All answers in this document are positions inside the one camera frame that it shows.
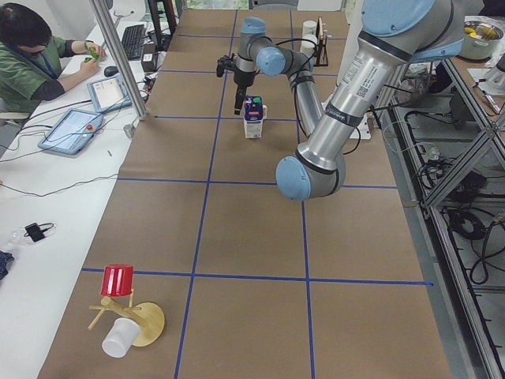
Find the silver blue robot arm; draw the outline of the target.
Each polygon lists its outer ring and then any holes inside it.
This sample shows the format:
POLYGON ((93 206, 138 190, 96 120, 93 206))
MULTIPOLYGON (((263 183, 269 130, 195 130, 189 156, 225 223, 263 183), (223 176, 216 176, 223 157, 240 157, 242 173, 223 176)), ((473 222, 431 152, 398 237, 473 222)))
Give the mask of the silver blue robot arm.
POLYGON ((281 159, 275 177, 287 198, 305 201, 338 191, 345 178, 342 150, 398 66, 433 62, 462 49, 465 15, 455 1, 365 1, 357 52, 327 103, 322 103, 305 54, 275 45, 266 24, 247 17, 232 59, 239 113, 257 71, 284 74, 297 97, 307 136, 294 156, 281 159))

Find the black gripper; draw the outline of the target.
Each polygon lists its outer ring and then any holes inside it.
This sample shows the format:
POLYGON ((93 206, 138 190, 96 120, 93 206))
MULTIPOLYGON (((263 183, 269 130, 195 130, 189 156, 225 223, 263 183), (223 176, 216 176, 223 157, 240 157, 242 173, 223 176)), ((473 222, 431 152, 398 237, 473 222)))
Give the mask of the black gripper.
POLYGON ((244 90, 253 86, 255 80, 255 70, 244 71, 237 66, 234 71, 234 83, 237 85, 234 102, 234 114, 240 115, 244 103, 244 90))

